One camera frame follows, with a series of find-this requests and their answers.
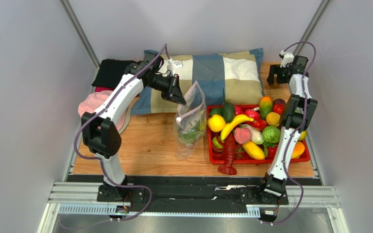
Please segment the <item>clear zip top bag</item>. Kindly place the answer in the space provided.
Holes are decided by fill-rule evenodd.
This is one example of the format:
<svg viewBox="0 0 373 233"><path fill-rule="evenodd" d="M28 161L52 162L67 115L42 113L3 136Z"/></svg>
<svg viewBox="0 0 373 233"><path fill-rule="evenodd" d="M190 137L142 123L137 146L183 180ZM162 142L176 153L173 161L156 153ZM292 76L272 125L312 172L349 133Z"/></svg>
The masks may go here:
<svg viewBox="0 0 373 233"><path fill-rule="evenodd" d="M206 133L205 94L196 81L185 93L186 105L179 104L174 118L174 136L177 144L175 157L187 159Z"/></svg>

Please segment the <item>green toy lettuce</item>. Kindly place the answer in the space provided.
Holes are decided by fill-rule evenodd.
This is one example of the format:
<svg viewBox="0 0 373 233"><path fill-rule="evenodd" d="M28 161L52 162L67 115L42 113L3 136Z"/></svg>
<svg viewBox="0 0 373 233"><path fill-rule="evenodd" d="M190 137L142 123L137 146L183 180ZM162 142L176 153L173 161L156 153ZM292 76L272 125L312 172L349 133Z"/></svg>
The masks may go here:
<svg viewBox="0 0 373 233"><path fill-rule="evenodd" d="M205 128L206 120L184 122L177 129L179 141L185 145L195 144L203 138Z"/></svg>

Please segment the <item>dark green toy avocado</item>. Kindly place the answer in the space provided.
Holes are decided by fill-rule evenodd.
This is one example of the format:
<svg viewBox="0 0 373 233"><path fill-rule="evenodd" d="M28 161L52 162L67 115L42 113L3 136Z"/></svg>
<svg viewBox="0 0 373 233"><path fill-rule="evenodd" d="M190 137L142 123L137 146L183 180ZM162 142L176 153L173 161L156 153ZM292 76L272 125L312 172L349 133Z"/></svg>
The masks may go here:
<svg viewBox="0 0 373 233"><path fill-rule="evenodd" d="M222 105L222 116L226 123L230 123L233 121L235 117L235 107L230 102L224 102Z"/></svg>

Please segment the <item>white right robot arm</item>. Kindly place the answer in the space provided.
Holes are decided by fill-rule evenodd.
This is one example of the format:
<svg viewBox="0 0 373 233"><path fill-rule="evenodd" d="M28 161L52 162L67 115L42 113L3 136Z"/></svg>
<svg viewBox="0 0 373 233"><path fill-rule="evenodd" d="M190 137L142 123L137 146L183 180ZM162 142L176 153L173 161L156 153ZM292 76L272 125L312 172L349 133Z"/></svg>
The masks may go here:
<svg viewBox="0 0 373 233"><path fill-rule="evenodd" d="M257 198L262 203L275 202L285 194L292 153L318 105L308 89L308 58L284 51L279 56L281 64L270 67L267 81L288 83L291 96L279 120L281 133L275 157L260 181Z"/></svg>

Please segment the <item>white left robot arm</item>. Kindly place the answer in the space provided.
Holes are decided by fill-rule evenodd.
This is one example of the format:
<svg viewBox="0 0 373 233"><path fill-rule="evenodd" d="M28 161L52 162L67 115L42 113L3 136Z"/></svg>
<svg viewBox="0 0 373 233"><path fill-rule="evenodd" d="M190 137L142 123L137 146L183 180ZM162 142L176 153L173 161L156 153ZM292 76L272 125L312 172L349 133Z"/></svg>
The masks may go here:
<svg viewBox="0 0 373 233"><path fill-rule="evenodd" d="M146 53L142 61L126 67L120 83L99 108L81 117L83 143L94 154L93 159L99 161L103 172L99 201L120 201L129 195L130 186L126 184L118 156L122 144L118 121L145 87L160 91L163 100L185 105L179 75L175 72L180 66L179 61L171 58L164 61L159 53Z"/></svg>

